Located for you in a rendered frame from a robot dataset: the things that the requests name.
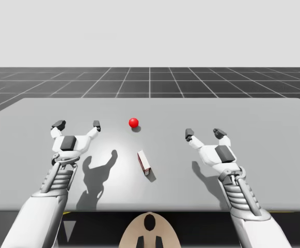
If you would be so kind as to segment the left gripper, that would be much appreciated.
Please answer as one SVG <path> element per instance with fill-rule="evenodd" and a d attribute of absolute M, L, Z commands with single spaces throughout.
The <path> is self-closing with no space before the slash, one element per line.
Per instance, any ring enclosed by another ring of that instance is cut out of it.
<path fill-rule="evenodd" d="M 51 126 L 51 137 L 55 139 L 52 150 L 54 152 L 61 151 L 78 151 L 85 152 L 89 148 L 91 140 L 93 140 L 99 132 L 101 125 L 98 120 L 93 121 L 93 128 L 86 135 L 68 135 L 62 136 L 65 129 L 66 121 L 59 120 Z"/>

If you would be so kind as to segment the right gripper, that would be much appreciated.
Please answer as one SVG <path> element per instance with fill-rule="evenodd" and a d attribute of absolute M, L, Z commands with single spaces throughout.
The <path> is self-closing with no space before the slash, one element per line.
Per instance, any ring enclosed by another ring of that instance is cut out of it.
<path fill-rule="evenodd" d="M 194 134 L 191 128 L 185 130 L 185 140 L 194 148 L 199 149 L 199 154 L 205 165 L 211 167 L 236 167 L 236 156 L 231 150 L 231 140 L 227 133 L 214 128 L 213 133 L 219 145 L 204 145 Z"/>

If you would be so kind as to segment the red and white carton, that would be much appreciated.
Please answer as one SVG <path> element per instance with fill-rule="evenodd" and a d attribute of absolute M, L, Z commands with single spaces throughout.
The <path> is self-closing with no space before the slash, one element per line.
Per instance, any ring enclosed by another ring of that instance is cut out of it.
<path fill-rule="evenodd" d="M 147 160 L 147 157 L 146 157 L 144 151 L 143 150 L 139 151 L 137 153 L 137 156 L 138 156 L 138 161 L 141 165 L 141 168 L 143 170 L 144 175 L 148 176 L 150 174 L 150 171 L 151 171 L 151 166 L 150 166 L 150 164 Z"/>

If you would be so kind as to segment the tan robot part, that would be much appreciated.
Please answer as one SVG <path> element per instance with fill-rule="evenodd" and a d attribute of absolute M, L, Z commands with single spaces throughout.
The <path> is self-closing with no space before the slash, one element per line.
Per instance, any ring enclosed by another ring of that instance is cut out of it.
<path fill-rule="evenodd" d="M 181 248 L 181 244 L 175 230 L 164 217 L 146 212 L 128 225 L 119 248 Z"/>

